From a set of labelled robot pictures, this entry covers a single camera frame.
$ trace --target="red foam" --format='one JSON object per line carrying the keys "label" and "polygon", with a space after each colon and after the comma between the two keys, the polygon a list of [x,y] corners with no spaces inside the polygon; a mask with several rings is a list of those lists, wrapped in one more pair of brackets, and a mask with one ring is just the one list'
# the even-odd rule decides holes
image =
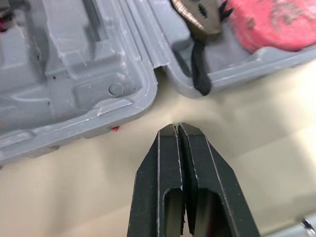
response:
{"label": "red foam", "polygon": [[229,0],[229,17],[250,52],[264,46],[298,51],[316,43],[316,0]]}
{"label": "red foam", "polygon": [[120,130],[120,126],[111,128],[111,131],[117,132]]}

